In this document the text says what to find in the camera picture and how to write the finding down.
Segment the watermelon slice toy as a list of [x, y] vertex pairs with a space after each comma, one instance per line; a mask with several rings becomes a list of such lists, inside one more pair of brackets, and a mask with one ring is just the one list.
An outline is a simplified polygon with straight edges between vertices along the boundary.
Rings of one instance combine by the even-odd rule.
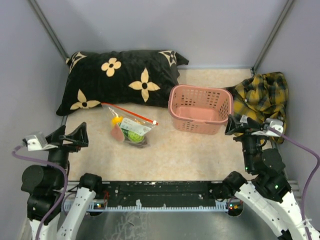
[[125, 135], [124, 135], [122, 129], [120, 128], [120, 126], [117, 124], [113, 127], [110, 134], [118, 142], [123, 142], [125, 140]]

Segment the yellow mango toy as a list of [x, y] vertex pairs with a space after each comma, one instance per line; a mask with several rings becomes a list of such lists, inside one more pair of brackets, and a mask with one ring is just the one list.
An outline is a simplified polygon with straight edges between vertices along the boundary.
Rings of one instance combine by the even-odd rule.
[[121, 124], [122, 121], [123, 121], [124, 117], [123, 116], [115, 116], [112, 118], [111, 120], [111, 124], [112, 126], [115, 126], [115, 125], [118, 125], [118, 124]]

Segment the clear zip top bag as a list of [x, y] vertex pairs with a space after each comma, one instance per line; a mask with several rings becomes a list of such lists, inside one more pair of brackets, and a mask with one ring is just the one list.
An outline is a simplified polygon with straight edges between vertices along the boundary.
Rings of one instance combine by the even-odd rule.
[[111, 114], [111, 117], [109, 120], [110, 133], [114, 127], [111, 124], [112, 118], [116, 117], [116, 116], [123, 117], [122, 123], [118, 124], [118, 125], [121, 128], [125, 139], [123, 142], [119, 142], [116, 140], [117, 142], [125, 143], [125, 141], [130, 141], [128, 138], [128, 131], [132, 131], [132, 132], [139, 134], [140, 136], [144, 136], [143, 141], [147, 141], [148, 145], [149, 145], [148, 134], [152, 129], [154, 129], [155, 127], [157, 127], [159, 125], [159, 123], [156, 120], [149, 119], [145, 116], [142, 116], [140, 114], [137, 114], [135, 112], [127, 110], [127, 109], [120, 107], [118, 105], [105, 103], [105, 102], [103, 102], [101, 105], [102, 105], [103, 109], [109, 111]]

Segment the green custard apple toy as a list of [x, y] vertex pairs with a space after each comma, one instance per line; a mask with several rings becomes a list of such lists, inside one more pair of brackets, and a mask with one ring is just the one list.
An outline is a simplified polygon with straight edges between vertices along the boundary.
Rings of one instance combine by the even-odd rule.
[[141, 143], [144, 140], [144, 136], [141, 136], [133, 131], [128, 131], [128, 139], [134, 143]]

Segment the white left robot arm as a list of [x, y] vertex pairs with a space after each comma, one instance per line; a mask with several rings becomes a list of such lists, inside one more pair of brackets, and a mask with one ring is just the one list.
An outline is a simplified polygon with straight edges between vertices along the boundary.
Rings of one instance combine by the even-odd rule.
[[46, 161], [35, 161], [21, 177], [21, 190], [29, 193], [27, 218], [34, 240], [76, 239], [90, 203], [104, 192], [100, 176], [92, 173], [82, 175], [73, 204], [62, 225], [58, 225], [67, 193], [69, 154], [89, 145], [85, 122], [69, 134], [65, 131], [66, 126], [62, 125], [47, 136], [35, 132], [23, 139], [23, 146], [28, 151], [48, 152]]

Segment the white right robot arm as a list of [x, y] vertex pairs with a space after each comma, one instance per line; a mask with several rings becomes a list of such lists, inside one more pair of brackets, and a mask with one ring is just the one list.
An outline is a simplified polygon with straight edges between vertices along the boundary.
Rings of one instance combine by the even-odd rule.
[[228, 116], [225, 135], [240, 142], [245, 171], [254, 176], [247, 181], [239, 172], [232, 171], [223, 181], [223, 192], [250, 207], [272, 230], [279, 240], [318, 240], [320, 232], [305, 214], [305, 194], [296, 201], [287, 180], [286, 167], [276, 148], [264, 149], [261, 140], [284, 138], [284, 123], [267, 118], [264, 123], [243, 115], [237, 119]]

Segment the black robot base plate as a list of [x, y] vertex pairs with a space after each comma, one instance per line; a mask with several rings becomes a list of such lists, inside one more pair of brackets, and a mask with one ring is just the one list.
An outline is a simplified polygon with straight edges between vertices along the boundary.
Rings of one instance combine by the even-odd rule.
[[214, 207], [231, 198], [221, 181], [110, 181], [95, 197], [108, 207]]

